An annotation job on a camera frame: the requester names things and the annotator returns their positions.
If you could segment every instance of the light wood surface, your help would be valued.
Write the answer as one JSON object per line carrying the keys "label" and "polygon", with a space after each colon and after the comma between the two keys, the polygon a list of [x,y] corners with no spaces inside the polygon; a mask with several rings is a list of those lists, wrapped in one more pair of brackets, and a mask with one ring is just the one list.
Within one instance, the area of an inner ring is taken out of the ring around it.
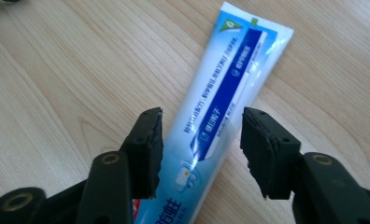
{"label": "light wood surface", "polygon": [[[143,110],[167,132],[222,1],[23,0],[0,6],[0,196],[51,196],[119,148]],[[253,106],[370,189],[370,1],[231,1],[294,36]],[[293,223],[236,138],[196,223]]]}

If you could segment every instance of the blue and white toothpaste tube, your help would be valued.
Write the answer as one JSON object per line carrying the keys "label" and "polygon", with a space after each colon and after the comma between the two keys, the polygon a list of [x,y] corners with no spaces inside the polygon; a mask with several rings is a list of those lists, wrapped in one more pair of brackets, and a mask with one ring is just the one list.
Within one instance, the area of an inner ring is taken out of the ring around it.
{"label": "blue and white toothpaste tube", "polygon": [[250,106],[293,30],[228,3],[164,140],[157,198],[134,202],[135,223],[196,218]]}

